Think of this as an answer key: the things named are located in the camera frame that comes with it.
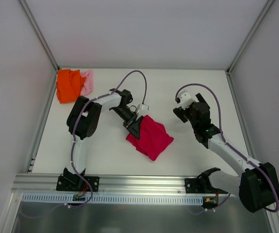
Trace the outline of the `red t shirt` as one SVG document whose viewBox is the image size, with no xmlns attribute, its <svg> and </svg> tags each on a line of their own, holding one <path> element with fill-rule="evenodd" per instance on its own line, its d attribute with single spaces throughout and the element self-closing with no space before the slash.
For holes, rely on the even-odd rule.
<svg viewBox="0 0 279 233">
<path fill-rule="evenodd" d="M 165 126 L 154 121 L 149 115 L 143 117 L 139 132 L 140 139 L 129 133 L 126 140 L 151 161 L 155 161 L 174 141 L 174 138 L 166 132 Z"/>
</svg>

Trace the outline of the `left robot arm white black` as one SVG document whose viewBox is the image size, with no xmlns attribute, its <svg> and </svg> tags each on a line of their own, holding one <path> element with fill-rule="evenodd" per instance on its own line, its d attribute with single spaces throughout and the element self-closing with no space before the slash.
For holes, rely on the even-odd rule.
<svg viewBox="0 0 279 233">
<path fill-rule="evenodd" d="M 67 118 L 67 126 L 72 136 L 70 162 L 58 178 L 57 191 L 81 191 L 84 188 L 90 190 L 83 178 L 86 171 L 88 139 L 95 133 L 102 112 L 113 110 L 123 120 L 123 126 L 129 133 L 140 139 L 143 116 L 130 110 L 128 104 L 132 101 L 130 91 L 115 89 L 91 100 L 84 96 L 78 97 Z"/>
</svg>

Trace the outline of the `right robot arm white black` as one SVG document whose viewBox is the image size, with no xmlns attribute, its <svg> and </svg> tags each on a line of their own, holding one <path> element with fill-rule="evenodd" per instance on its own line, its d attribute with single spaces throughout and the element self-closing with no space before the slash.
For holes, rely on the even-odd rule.
<svg viewBox="0 0 279 233">
<path fill-rule="evenodd" d="M 244 155 L 230 144 L 210 118 L 210 107 L 201 94 L 194 100 L 187 91 L 176 97 L 179 107 L 173 113 L 184 123 L 190 122 L 196 140 L 205 148 L 222 158 L 236 175 L 214 167 L 202 172 L 191 183 L 186 183 L 186 192 L 219 190 L 238 196 L 242 205 L 254 213 L 279 204 L 279 181 L 275 167 L 267 162 Z"/>
</svg>

